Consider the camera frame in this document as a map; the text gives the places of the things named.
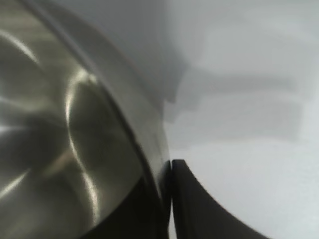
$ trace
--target curved metal edge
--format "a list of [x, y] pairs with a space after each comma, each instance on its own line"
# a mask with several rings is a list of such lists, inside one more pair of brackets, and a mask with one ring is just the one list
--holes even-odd
[[49, 0], [20, 0], [71, 50], [105, 87], [128, 135], [140, 153], [142, 167], [161, 210], [168, 208], [166, 177], [169, 160], [162, 120], [147, 94], [139, 87], [138, 75], [97, 30], [75, 14]]

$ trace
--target metallic surface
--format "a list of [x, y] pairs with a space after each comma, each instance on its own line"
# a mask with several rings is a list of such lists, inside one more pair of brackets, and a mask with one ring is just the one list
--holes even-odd
[[166, 194], [163, 183], [169, 156], [162, 116], [141, 85], [136, 69], [101, 32], [73, 12], [49, 0], [23, 2], [54, 29], [114, 99], [142, 153], [142, 166], [150, 189], [155, 189], [155, 199], [166, 207], [162, 200]]
[[[129, 115], [138, 115], [133, 106], [144, 99], [136, 93], [141, 100], [134, 101], [129, 90], [123, 94], [132, 72], [121, 71], [122, 61], [112, 53], [96, 64], [113, 67], [112, 97], [120, 109], [131, 102], [123, 114], [133, 125]], [[145, 171], [104, 90], [106, 81], [91, 66], [84, 68], [16, 1], [0, 0], [1, 239], [77, 237], [107, 217]], [[151, 121], [142, 125], [146, 130], [135, 122], [134, 132], [146, 135], [152, 128]], [[143, 148], [147, 140], [140, 139], [149, 158], [151, 142]], [[162, 161], [157, 164], [158, 170]], [[153, 170], [154, 177], [158, 172]]]
[[222, 206], [270, 238], [318, 238], [319, 1], [55, 1], [160, 91], [172, 158]]

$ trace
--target white surface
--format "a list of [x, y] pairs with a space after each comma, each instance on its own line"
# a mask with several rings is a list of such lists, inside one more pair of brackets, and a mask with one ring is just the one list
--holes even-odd
[[61, 2], [160, 89], [172, 158], [221, 205], [271, 238], [319, 237], [318, 1]]

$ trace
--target stainless steel pot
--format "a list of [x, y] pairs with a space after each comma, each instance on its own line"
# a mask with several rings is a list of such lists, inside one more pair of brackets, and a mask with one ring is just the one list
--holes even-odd
[[50, 1], [0, 0], [0, 238], [69, 239], [143, 178], [164, 208], [161, 118], [138, 75]]

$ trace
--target white backdrop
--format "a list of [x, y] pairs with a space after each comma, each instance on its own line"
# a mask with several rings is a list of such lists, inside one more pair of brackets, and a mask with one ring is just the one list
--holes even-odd
[[58, 1], [144, 75], [172, 158], [222, 206], [271, 238], [319, 237], [318, 1]]

